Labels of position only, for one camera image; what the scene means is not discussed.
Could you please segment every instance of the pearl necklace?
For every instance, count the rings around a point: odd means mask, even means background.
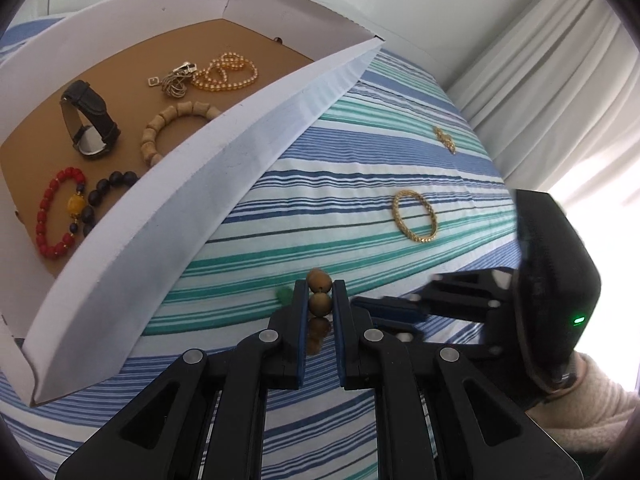
[[[244,70],[250,68],[252,70],[251,77],[239,83],[230,83],[228,80],[227,70]],[[213,79],[209,73],[215,69],[222,79]],[[223,90],[239,90],[245,86],[249,86],[258,79],[258,69],[252,61],[244,56],[239,56],[235,52],[225,52],[217,59],[212,59],[206,69],[198,70],[191,78],[191,84],[201,90],[209,92],[220,92]]]

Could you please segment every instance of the gold bracelet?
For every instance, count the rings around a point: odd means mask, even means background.
[[[410,196],[412,198],[415,198],[424,206],[424,208],[427,210],[427,213],[429,213],[429,216],[431,217],[431,234],[429,236],[418,236],[413,231],[411,231],[411,229],[409,229],[404,223],[404,220],[402,220],[402,217],[400,216],[400,199],[403,196]],[[431,207],[431,204],[427,202],[427,199],[425,199],[425,197],[423,197],[420,193],[411,191],[410,189],[403,189],[402,191],[398,191],[394,196],[391,211],[394,215],[394,221],[396,222],[398,229],[400,229],[402,231],[402,234],[409,238],[409,240],[425,244],[427,242],[431,242],[436,237],[436,233],[438,232],[438,219],[436,218],[436,213],[434,212],[433,207]]]
[[[178,117],[188,115],[201,116],[209,122],[220,115],[220,110],[209,103],[196,101],[192,104],[191,101],[186,101],[165,108],[151,119],[146,128],[142,130],[142,140],[140,141],[142,158],[145,159],[145,162],[150,168],[162,160],[162,155],[160,155],[156,149],[156,137],[160,131]]]
[[[442,131],[441,128],[434,126],[433,133],[436,134],[438,140],[444,144],[444,147],[447,148],[453,155],[456,154],[456,143],[453,142],[453,138]]]

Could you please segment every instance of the yellow amber bead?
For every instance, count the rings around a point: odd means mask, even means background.
[[[82,195],[72,195],[69,197],[69,202],[66,203],[66,211],[71,215],[71,218],[80,216],[82,209],[86,203]]]

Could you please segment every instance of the bed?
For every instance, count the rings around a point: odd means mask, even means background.
[[[0,60],[47,20],[7,32]],[[456,143],[439,143],[439,126]],[[430,244],[407,239],[393,195],[413,189],[433,205]],[[418,234],[422,207],[401,202]],[[27,408],[0,374],[0,413],[48,478],[60,463],[189,348],[231,348],[266,327],[276,290],[312,267],[346,281],[350,295],[400,296],[434,272],[515,267],[514,206],[482,145],[434,78],[381,52],[361,80],[263,174],[162,302],[121,372],[103,383]],[[429,340],[474,342],[481,326],[431,317]],[[308,357],[304,386],[270,392],[262,478],[377,478],[370,392],[338,384],[333,333]]]

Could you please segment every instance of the wooden bead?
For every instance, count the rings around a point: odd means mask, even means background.
[[[325,317],[312,317],[306,326],[309,336],[322,339],[331,332],[331,323]]]
[[[140,139],[140,146],[146,142],[156,142],[156,131],[153,128],[145,128],[142,130],[142,139]]]
[[[325,292],[316,292],[309,298],[308,309],[316,317],[324,317],[333,307],[331,297]]]
[[[315,337],[306,338],[306,354],[318,355],[322,350],[322,341]]]
[[[162,115],[162,118],[164,119],[164,124],[170,124],[178,117],[178,110],[175,109],[175,106],[171,105],[162,110],[160,115]]]
[[[209,107],[209,110],[207,110],[207,114],[205,117],[207,118],[207,121],[212,121],[213,119],[218,117],[220,114],[221,114],[220,110],[218,110],[214,105],[211,105]]]
[[[160,132],[165,126],[166,122],[164,121],[164,117],[162,115],[156,115],[149,124],[146,126],[147,128],[152,128],[156,131],[156,134]]]
[[[320,267],[314,267],[313,269],[311,269],[311,270],[306,274],[306,280],[307,280],[307,281],[309,281],[309,278],[311,278],[311,275],[312,275],[314,272],[318,272],[318,270],[319,270],[320,272],[324,272],[324,270],[322,270]]]
[[[316,270],[306,279],[311,292],[329,292],[331,290],[331,277],[324,270]]]
[[[196,101],[193,104],[193,115],[200,115],[201,117],[206,117],[207,112],[209,111],[210,105],[208,103],[201,103],[200,101]]]
[[[145,142],[140,146],[140,151],[142,152],[142,158],[145,159],[147,164],[151,162],[154,155],[158,154],[158,150],[156,150],[156,144],[154,142]]]
[[[154,167],[161,160],[162,160],[162,155],[160,155],[160,153],[156,153],[153,157],[151,157],[151,161],[149,162],[149,166],[150,167]]]
[[[191,101],[178,103],[178,117],[191,114],[193,114],[193,103]]]

